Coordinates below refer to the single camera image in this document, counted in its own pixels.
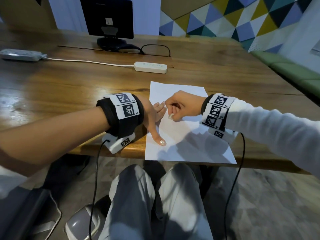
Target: hand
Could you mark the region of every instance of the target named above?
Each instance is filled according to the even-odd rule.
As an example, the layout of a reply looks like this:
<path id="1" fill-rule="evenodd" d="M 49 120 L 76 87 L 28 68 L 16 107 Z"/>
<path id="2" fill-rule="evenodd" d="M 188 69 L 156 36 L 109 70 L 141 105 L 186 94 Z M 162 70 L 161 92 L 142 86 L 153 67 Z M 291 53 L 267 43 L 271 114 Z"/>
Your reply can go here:
<path id="1" fill-rule="evenodd" d="M 206 98 L 193 95 L 184 91 L 178 91 L 165 101 L 168 108 L 168 115 L 174 114 L 171 118 L 174 121 L 184 116 L 198 116 L 201 114 L 201 107 Z"/>
<path id="2" fill-rule="evenodd" d="M 136 95 L 136 96 L 141 101 L 144 109 L 143 125 L 150 132 L 152 138 L 156 143 L 158 143 L 161 146 L 165 146 L 166 141 L 160 137 L 156 129 L 156 122 L 161 120 L 167 111 L 167 108 L 165 107 L 165 103 L 162 102 L 160 104 L 159 102 L 157 102 L 152 106 L 152 104 L 147 98 L 140 95 Z"/>

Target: white paper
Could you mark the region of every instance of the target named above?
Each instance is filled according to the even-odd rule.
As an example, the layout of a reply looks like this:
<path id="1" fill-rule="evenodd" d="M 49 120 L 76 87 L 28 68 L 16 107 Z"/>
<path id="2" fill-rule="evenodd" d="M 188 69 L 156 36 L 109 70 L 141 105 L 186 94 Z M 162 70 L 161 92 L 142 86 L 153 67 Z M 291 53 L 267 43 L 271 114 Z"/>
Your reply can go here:
<path id="1" fill-rule="evenodd" d="M 179 90 L 194 95 L 208 96 L 203 87 L 163 84 L 151 82 L 150 101 L 152 104 L 162 102 Z M 168 118 L 168 113 L 160 121 L 158 130 L 166 141 L 166 146 L 158 145 L 148 132 L 146 135 L 146 160 L 182 161 L 235 164 L 236 160 L 229 144 L 210 134 L 208 127 L 200 124 L 201 115 L 184 117 L 182 121 L 174 122 Z"/>

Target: white wall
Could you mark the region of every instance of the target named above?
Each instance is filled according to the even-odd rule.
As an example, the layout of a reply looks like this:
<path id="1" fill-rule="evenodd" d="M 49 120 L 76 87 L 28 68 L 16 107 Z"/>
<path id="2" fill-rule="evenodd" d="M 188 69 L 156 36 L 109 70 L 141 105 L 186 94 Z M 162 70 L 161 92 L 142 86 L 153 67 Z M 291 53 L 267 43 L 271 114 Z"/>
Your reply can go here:
<path id="1" fill-rule="evenodd" d="M 278 54 L 320 73 L 320 57 L 310 51 L 320 40 L 320 0 L 312 0 Z"/>
<path id="2" fill-rule="evenodd" d="M 161 0 L 131 0 L 136 35 L 159 35 Z M 80 0 L 49 0 L 58 29 L 88 32 Z"/>

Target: white cable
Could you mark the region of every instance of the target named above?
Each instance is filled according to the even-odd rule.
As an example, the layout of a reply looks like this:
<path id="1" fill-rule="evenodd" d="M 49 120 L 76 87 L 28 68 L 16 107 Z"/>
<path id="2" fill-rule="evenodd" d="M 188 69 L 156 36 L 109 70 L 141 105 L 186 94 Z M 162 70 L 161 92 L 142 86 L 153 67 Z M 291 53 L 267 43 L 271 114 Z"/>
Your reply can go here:
<path id="1" fill-rule="evenodd" d="M 50 230 L 49 234 L 47 235 L 47 237 L 45 238 L 45 240 L 48 240 L 52 234 L 52 232 L 54 231 L 54 229 L 56 228 L 56 226 L 58 225 L 59 221 L 61 220 L 61 217 L 62 217 L 62 212 L 61 210 L 59 209 L 58 207 L 58 204 L 57 202 L 54 200 L 54 198 L 52 197 L 52 194 L 51 194 L 51 191 L 49 190 L 49 195 L 50 195 L 50 198 L 52 199 L 52 201 L 54 202 L 54 204 L 56 205 L 56 208 L 57 208 L 57 211 L 59 212 L 60 216 L 58 218 L 58 220 L 56 221 L 56 223 L 53 225 L 52 229 Z"/>
<path id="2" fill-rule="evenodd" d="M 89 62 L 89 63 L 95 63 L 95 64 L 102 64 L 102 65 L 109 65 L 109 66 L 115 66 L 115 67 L 134 67 L 134 65 L 117 65 L 117 64 L 108 64 L 108 63 L 102 63 L 102 62 L 96 62 L 96 61 L 90 61 L 90 60 L 64 60 L 64 59 L 54 59 L 54 58 L 49 58 L 46 56 L 41 56 L 43 59 L 48 59 L 48 60 L 58 60 L 58 61 L 78 61 L 78 62 Z"/>

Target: gray pants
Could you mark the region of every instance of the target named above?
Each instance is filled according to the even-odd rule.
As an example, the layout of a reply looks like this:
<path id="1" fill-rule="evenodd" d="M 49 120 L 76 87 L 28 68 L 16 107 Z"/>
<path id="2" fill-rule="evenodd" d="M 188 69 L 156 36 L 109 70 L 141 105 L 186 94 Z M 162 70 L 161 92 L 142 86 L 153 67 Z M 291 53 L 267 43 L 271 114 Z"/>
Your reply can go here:
<path id="1" fill-rule="evenodd" d="M 99 240 L 213 240 L 199 184 L 185 164 L 172 167 L 158 182 L 138 165 L 125 168 L 113 181 L 112 201 Z M 151 224 L 155 201 L 156 220 Z"/>

